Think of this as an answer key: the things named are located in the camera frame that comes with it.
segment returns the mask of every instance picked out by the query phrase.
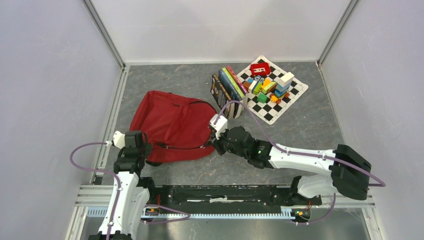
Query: green block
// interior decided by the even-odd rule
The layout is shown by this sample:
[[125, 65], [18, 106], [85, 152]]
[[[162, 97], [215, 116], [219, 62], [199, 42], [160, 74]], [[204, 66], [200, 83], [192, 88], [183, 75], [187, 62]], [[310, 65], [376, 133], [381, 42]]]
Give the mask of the green block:
[[268, 98], [267, 95], [260, 92], [259, 95], [257, 96], [257, 101], [264, 104], [267, 102], [267, 98]]
[[253, 89], [253, 94], [257, 95], [261, 91], [261, 88], [262, 88], [262, 82], [258, 82]]
[[267, 94], [270, 92], [270, 89], [273, 88], [275, 85], [277, 85], [277, 83], [275, 81], [271, 82], [270, 84], [266, 85], [263, 89], [262, 89], [262, 93]]

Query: white block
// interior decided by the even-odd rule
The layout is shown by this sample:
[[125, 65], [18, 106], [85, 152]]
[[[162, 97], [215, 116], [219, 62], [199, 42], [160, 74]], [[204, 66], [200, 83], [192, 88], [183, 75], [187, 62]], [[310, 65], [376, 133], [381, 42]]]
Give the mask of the white block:
[[253, 90], [255, 89], [256, 84], [258, 84], [258, 81], [253, 80], [252, 84], [249, 87], [249, 93], [253, 94]]
[[288, 72], [288, 73], [286, 73], [284, 76], [282, 76], [281, 78], [276, 77], [276, 78], [274, 79], [274, 81], [275, 81], [277, 84], [281, 85], [282, 87], [285, 87], [286, 85], [288, 85], [288, 84], [291, 84], [291, 83], [292, 83], [292, 81], [293, 81], [293, 78], [294, 78], [294, 77], [295, 77], [295, 75], [293, 75], [293, 73]]

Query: red backpack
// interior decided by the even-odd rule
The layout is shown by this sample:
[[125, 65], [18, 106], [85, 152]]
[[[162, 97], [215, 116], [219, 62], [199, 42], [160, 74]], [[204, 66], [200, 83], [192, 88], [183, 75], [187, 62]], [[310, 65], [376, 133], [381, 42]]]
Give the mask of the red backpack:
[[162, 91], [149, 91], [129, 127], [147, 134], [152, 151], [147, 163], [195, 160], [215, 149], [208, 142], [209, 121], [217, 113], [207, 101]]

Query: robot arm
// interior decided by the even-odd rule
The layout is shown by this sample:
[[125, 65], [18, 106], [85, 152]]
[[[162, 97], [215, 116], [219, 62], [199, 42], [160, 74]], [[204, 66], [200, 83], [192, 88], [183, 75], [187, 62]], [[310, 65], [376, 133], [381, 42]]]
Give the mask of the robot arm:
[[[113, 164], [113, 172], [120, 179], [121, 187], [118, 188], [117, 180], [114, 179], [106, 217], [98, 234], [89, 236], [88, 240], [105, 240], [109, 226], [110, 239], [135, 240], [140, 216], [143, 215], [143, 209], [152, 195], [149, 178], [140, 178], [145, 158], [152, 149], [146, 134], [141, 131], [129, 131], [126, 134], [117, 131], [113, 136], [113, 145], [121, 149]], [[117, 194], [119, 198], [112, 215]]]
[[247, 159], [256, 168], [291, 168], [316, 173], [314, 176], [298, 176], [291, 183], [293, 194], [310, 199], [317, 195], [340, 193], [355, 200], [367, 199], [369, 177], [351, 167], [327, 157], [338, 158], [359, 168], [371, 171], [371, 164], [347, 145], [336, 150], [308, 150], [254, 139], [241, 126], [228, 129], [227, 119], [221, 116], [215, 123], [216, 114], [209, 123], [212, 129], [212, 145], [220, 155], [230, 152]]

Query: red box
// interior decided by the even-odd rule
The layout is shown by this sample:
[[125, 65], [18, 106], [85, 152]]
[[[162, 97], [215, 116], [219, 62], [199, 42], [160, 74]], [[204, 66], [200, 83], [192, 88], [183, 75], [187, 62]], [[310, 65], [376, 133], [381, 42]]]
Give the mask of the red box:
[[250, 71], [252, 76], [266, 76], [271, 73], [270, 65], [267, 62], [251, 64]]

